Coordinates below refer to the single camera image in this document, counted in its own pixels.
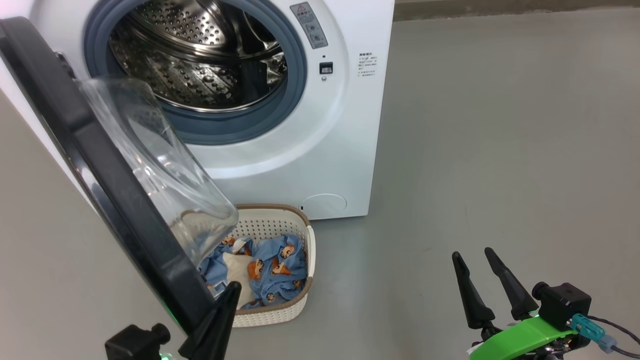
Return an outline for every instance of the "stainless steel drum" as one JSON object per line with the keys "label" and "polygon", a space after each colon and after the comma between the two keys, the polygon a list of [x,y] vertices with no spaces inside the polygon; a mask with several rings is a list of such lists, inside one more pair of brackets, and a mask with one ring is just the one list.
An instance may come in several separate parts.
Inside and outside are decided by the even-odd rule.
{"label": "stainless steel drum", "polygon": [[128,75],[180,108],[223,112],[263,100],[287,75],[273,35],[253,17],[211,0],[148,1],[109,40]]}

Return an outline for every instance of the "blue-gray rubber seal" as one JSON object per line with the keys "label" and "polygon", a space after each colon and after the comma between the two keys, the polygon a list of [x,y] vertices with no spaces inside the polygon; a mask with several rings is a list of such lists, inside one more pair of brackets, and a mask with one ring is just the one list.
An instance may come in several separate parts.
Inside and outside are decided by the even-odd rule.
{"label": "blue-gray rubber seal", "polygon": [[[159,101],[178,136],[187,143],[223,145],[256,138],[282,123],[298,105],[307,82],[307,57],[293,25],[270,1],[224,0],[260,21],[280,42],[287,60],[287,77],[268,98],[245,110],[200,113]],[[124,74],[109,36],[118,21],[144,0],[102,0],[93,9],[84,31],[84,57],[93,77]]]}

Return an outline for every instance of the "wire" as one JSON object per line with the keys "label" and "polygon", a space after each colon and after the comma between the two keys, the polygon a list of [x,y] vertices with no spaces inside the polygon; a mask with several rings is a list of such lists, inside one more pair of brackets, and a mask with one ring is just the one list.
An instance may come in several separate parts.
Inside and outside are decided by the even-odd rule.
{"label": "wire", "polygon": [[621,355],[628,356],[628,357],[630,357],[632,359],[640,359],[640,354],[634,354],[632,352],[624,351],[624,350],[620,349],[619,347],[617,347],[616,345],[613,345],[611,347],[611,350],[613,350],[613,351],[615,351],[615,352],[617,352],[617,353],[619,353]]}
{"label": "wire", "polygon": [[[618,324],[616,324],[614,322],[610,322],[607,319],[597,318],[597,317],[591,316],[591,315],[587,316],[587,318],[590,319],[590,320],[593,320],[593,321],[597,321],[597,322],[605,323],[607,325],[611,325],[611,326],[615,327],[616,329],[620,330],[621,332],[624,332],[625,334],[629,335],[636,343],[640,344],[640,338],[638,338],[633,332],[625,329],[624,327],[622,327],[622,326],[620,326],[620,325],[618,325]],[[613,345],[611,347],[611,350],[613,350],[613,351],[615,351],[615,352],[617,352],[617,353],[619,353],[621,355],[630,357],[632,359],[640,359],[640,354],[634,354],[632,352],[624,351],[624,350],[622,350],[621,348],[619,348],[619,347],[617,347],[615,345]]]}
{"label": "wire", "polygon": [[638,338],[633,332],[625,329],[624,327],[622,327],[622,326],[620,326],[620,325],[618,325],[616,323],[610,322],[607,319],[601,319],[601,318],[597,318],[597,317],[591,316],[591,315],[587,316],[587,318],[590,319],[590,320],[593,320],[593,321],[602,322],[602,323],[605,323],[607,325],[611,325],[611,326],[615,327],[616,329],[620,330],[621,332],[624,332],[625,334],[631,336],[631,338],[636,343],[640,344],[640,338]]}

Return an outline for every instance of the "cable connector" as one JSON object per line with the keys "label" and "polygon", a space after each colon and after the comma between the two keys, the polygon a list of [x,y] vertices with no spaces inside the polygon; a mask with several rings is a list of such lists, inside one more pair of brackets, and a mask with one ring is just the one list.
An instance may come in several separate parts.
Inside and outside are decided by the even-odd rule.
{"label": "cable connector", "polygon": [[602,351],[611,354],[618,342],[612,336],[607,335],[601,326],[592,322],[582,314],[575,314],[571,320],[567,321],[567,326],[585,338],[595,341]]}

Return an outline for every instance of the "white plastic basket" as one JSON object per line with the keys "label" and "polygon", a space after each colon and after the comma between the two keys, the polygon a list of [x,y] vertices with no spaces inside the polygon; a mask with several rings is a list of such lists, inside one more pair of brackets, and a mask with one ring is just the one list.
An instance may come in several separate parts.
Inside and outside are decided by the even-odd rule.
{"label": "white plastic basket", "polygon": [[254,240],[276,238],[283,234],[298,235],[305,244],[307,281],[293,300],[275,306],[237,310],[234,327],[271,325],[296,318],[307,303],[307,294],[316,269],[316,236],[307,217],[298,209],[286,205],[248,204],[237,207],[240,219],[230,236],[251,236]]}

